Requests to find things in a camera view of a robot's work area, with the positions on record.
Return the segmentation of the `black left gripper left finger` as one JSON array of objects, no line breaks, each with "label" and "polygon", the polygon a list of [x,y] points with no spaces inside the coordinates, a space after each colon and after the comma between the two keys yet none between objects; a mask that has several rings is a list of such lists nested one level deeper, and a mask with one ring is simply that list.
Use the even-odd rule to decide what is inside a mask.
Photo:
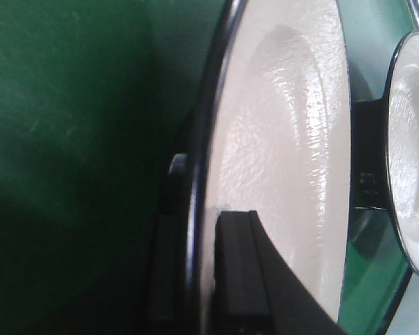
[{"label": "black left gripper left finger", "polygon": [[145,289],[148,321],[191,319],[196,298],[196,195],[193,157],[169,162],[154,219]]}]

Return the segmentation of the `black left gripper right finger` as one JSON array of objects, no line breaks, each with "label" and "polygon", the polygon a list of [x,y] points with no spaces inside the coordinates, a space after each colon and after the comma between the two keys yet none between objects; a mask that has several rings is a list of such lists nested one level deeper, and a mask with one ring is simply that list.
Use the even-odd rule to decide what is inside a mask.
[{"label": "black left gripper right finger", "polygon": [[256,211],[216,224],[216,334],[343,334],[274,247]]}]

